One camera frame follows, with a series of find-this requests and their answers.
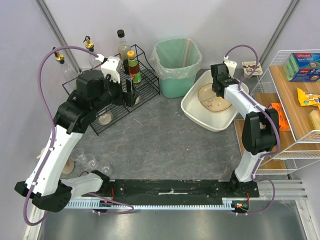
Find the dark soy sauce bottle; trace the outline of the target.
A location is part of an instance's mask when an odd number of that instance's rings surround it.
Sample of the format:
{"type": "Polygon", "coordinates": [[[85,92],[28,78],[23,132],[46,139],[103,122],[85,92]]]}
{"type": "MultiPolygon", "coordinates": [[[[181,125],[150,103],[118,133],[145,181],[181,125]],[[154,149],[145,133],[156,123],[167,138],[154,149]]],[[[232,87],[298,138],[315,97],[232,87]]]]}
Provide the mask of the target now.
{"type": "Polygon", "coordinates": [[[129,71],[129,60],[128,60],[127,53],[128,51],[131,50],[131,47],[127,43],[125,32],[123,29],[117,30],[117,36],[119,39],[118,55],[123,62],[122,69],[126,75],[129,75],[130,71],[129,71]]]}

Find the wide glass jar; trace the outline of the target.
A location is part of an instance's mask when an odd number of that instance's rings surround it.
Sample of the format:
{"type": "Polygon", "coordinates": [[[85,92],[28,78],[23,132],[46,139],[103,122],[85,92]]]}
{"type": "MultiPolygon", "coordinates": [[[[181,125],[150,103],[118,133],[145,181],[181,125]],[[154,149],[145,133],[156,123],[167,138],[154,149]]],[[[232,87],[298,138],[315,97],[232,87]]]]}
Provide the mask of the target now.
{"type": "Polygon", "coordinates": [[[98,115],[97,121],[100,125],[105,126],[113,120],[113,113],[111,110],[105,111],[98,115]]]}

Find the glass jar with rice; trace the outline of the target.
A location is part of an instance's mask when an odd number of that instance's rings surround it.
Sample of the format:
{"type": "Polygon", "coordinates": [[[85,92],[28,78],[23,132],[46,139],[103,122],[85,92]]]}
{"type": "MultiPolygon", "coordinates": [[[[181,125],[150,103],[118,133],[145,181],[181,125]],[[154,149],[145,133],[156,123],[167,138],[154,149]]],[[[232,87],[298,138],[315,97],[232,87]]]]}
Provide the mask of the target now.
{"type": "Polygon", "coordinates": [[[136,93],[134,94],[133,99],[134,99],[134,104],[135,104],[135,105],[138,104],[139,101],[140,101],[140,99],[141,99],[140,94],[139,94],[138,92],[136,92],[136,93]]]}

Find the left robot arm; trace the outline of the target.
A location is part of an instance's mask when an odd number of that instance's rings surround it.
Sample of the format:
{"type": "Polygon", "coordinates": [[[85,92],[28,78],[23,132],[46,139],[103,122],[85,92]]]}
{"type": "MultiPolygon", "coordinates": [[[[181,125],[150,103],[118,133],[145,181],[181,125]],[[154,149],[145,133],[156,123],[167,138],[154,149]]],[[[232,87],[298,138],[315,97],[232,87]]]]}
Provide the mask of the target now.
{"type": "Polygon", "coordinates": [[[97,192],[110,178],[93,170],[87,175],[61,179],[61,173],[77,142],[94,122],[98,113],[109,105],[132,107],[139,97],[131,77],[113,82],[111,75],[98,70],[86,70],[76,79],[76,89],[62,103],[53,118],[55,132],[50,135],[45,152],[35,170],[14,189],[41,210],[58,213],[73,198],[97,192]]]}

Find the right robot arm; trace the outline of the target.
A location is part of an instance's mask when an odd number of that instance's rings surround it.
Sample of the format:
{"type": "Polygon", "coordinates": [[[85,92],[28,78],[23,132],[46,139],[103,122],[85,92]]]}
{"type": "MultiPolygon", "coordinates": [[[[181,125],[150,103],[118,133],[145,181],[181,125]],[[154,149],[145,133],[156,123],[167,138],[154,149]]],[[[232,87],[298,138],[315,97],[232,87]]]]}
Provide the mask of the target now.
{"type": "Polygon", "coordinates": [[[233,191],[247,189],[253,185],[262,160],[280,143],[279,114],[277,110],[268,109],[255,101],[241,87],[241,83],[231,77],[225,63],[211,65],[210,71],[212,90],[218,97],[230,102],[244,118],[241,136],[244,153],[231,174],[229,184],[233,191]]]}

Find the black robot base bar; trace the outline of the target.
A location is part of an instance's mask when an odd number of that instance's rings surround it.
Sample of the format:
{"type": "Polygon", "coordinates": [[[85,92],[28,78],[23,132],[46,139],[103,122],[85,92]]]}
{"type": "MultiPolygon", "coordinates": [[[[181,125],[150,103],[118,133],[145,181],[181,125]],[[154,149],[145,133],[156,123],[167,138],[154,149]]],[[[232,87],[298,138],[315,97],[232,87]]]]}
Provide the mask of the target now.
{"type": "Polygon", "coordinates": [[[223,198],[260,196],[250,182],[238,188],[217,179],[112,179],[97,192],[129,205],[220,205],[223,198]]]}

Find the yellow cap chili sauce bottle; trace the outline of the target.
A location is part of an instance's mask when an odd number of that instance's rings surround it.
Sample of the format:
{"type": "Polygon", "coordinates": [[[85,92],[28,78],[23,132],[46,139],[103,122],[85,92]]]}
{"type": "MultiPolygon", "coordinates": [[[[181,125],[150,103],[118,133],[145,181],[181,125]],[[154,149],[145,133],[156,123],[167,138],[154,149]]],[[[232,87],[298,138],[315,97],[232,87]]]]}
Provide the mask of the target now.
{"type": "Polygon", "coordinates": [[[133,50],[129,50],[127,52],[127,57],[128,57],[129,74],[133,79],[133,83],[135,85],[139,85],[142,81],[142,76],[141,76],[139,63],[136,58],[136,54],[133,50]]]}

